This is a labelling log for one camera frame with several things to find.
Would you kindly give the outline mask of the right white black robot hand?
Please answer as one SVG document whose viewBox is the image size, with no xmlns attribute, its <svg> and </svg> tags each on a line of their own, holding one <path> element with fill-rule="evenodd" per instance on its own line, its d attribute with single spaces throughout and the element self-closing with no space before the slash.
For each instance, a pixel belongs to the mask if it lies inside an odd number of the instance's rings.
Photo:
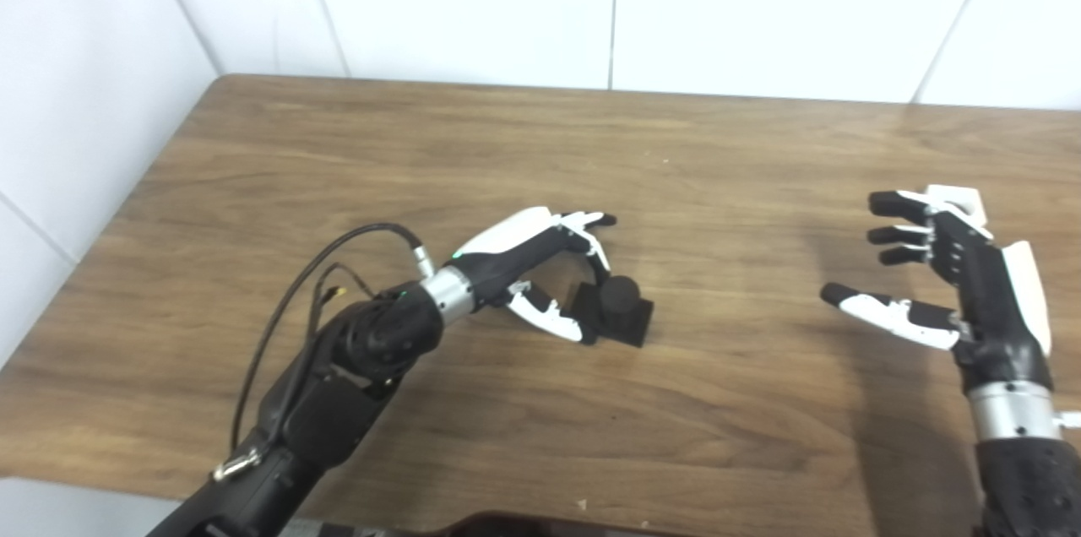
<svg viewBox="0 0 1081 537">
<path fill-rule="evenodd" d="M 935 306 L 829 282 L 820 299 L 893 336 L 953 355 L 963 391 L 992 382 L 1033 382 L 1053 391 L 1046 295 L 1027 241 L 998 246 L 980 191 L 932 184 L 915 192 L 873 192 L 875 216 L 896 225 L 869 230 L 883 265 L 925 264 L 956 291 Z"/>
</svg>

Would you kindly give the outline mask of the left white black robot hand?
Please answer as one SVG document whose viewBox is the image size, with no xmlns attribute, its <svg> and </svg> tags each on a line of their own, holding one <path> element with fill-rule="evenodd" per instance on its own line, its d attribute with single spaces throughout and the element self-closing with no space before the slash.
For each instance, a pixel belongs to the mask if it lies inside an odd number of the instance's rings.
<svg viewBox="0 0 1081 537">
<path fill-rule="evenodd" d="M 453 253 L 448 266 L 467 279 L 475 309 L 506 307 L 543 332 L 592 345 L 597 334 L 578 319 L 565 316 L 555 298 L 524 276 L 561 252 L 574 252 L 589 264 L 595 286 L 604 284 L 611 277 L 611 265 L 591 230 L 616 224 L 617 217 L 603 211 L 524 209 L 473 236 Z"/>
</svg>

